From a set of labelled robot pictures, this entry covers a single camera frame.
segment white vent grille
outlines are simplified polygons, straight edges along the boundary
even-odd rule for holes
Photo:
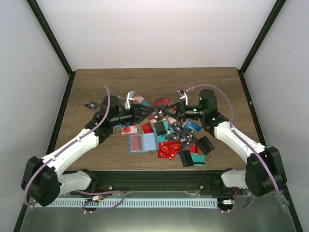
[[[121,199],[107,198],[99,203],[89,203],[87,207],[109,208],[120,202]],[[85,199],[58,198],[47,207],[82,207]],[[217,208],[217,199],[151,199],[151,198],[134,198],[126,199],[118,206],[119,208]]]

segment white wall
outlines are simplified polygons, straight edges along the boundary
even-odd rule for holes
[[[288,188],[309,231],[309,1],[287,1],[245,73],[267,145],[283,159]]]
[[[38,0],[75,69],[241,67],[275,0]]]
[[[0,231],[13,231],[27,160],[45,155],[68,76],[26,1],[0,7]]]

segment gray wall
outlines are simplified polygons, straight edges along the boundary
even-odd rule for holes
[[[26,1],[0,7],[0,231],[13,231],[27,160],[45,155],[68,76]]]
[[[38,0],[73,69],[240,68],[275,0]]]
[[[267,145],[283,159],[304,231],[309,231],[309,1],[287,1],[245,74]]]

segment gray floor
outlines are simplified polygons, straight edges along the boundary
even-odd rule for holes
[[[238,196],[235,208],[250,197]],[[80,208],[35,208],[27,213],[23,232],[293,232],[287,202],[266,195],[241,213],[221,214],[216,209],[115,209],[84,215]]]

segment wooden table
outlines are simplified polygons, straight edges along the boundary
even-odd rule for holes
[[[212,84],[220,88],[233,105],[234,125],[258,141],[236,68],[87,69],[78,70],[76,73],[56,148],[76,136],[91,120],[94,111],[84,107],[84,104],[89,100],[101,103],[106,96],[105,85],[124,97],[128,91],[132,90],[142,95],[147,102],[159,97],[167,97],[178,102],[177,90],[198,84]],[[188,92],[189,104],[197,104],[200,90],[201,88]],[[218,91],[215,92],[219,111],[230,118],[226,100]],[[138,133],[143,133],[140,125]],[[204,135],[207,135],[216,147],[215,150],[206,156],[204,167],[194,166],[185,169],[245,168],[242,159],[223,142],[212,138],[204,131],[198,134],[198,138]],[[69,167],[69,170],[83,168],[90,170],[184,169],[178,157],[173,160],[159,159],[156,151],[130,155],[126,141],[127,135],[121,133],[111,135],[104,143],[80,157]]]

